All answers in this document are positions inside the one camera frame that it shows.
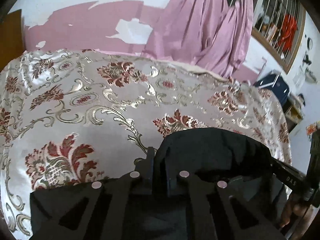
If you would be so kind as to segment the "person right hand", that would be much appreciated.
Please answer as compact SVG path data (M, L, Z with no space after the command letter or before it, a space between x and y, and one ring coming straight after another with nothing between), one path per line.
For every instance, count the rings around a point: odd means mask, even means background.
M316 208L313 205L310 207L302 207L298 204L297 196L291 194L280 217L280 228L283 228L289 224L290 218L293 214L297 215L299 218L301 218L301 220L297 225L296 230L292 234L291 239L301 239L316 217L318 211L319 208Z

